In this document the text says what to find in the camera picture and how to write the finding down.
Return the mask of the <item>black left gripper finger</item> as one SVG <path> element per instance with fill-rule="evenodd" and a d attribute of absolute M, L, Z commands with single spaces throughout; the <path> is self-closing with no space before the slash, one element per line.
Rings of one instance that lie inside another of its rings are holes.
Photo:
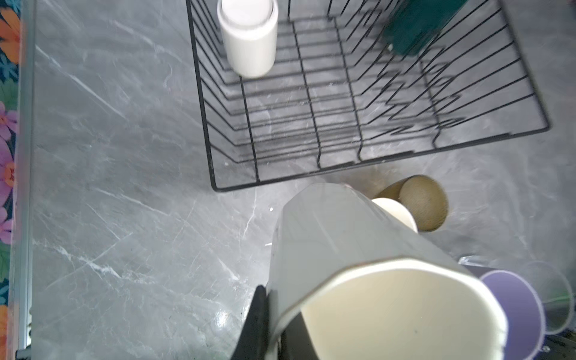
<path fill-rule="evenodd" d="M 231 360 L 264 360 L 269 342 L 269 300 L 263 285 L 256 287 Z"/>

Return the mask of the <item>cream faceted mug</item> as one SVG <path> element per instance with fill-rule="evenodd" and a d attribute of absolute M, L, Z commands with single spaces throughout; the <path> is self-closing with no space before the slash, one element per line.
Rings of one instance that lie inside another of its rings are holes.
<path fill-rule="evenodd" d="M 267 284 L 268 346 L 304 320 L 319 359 L 502 359 L 488 287 L 363 194 L 316 183 L 281 210 Z"/>

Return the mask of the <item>white mug red inside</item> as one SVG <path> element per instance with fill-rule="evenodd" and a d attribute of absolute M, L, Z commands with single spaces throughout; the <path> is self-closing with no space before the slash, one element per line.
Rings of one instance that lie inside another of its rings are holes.
<path fill-rule="evenodd" d="M 217 19 L 226 58 L 236 74 L 260 78 L 275 63 L 278 39 L 278 3 L 274 0 L 223 0 Z"/>

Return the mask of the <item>dark green mug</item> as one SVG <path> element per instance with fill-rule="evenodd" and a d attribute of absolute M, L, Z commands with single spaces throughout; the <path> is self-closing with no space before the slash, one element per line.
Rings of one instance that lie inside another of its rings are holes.
<path fill-rule="evenodd" d="M 402 1 L 388 18 L 383 37 L 390 51 L 399 56 L 417 56 L 467 0 Z"/>

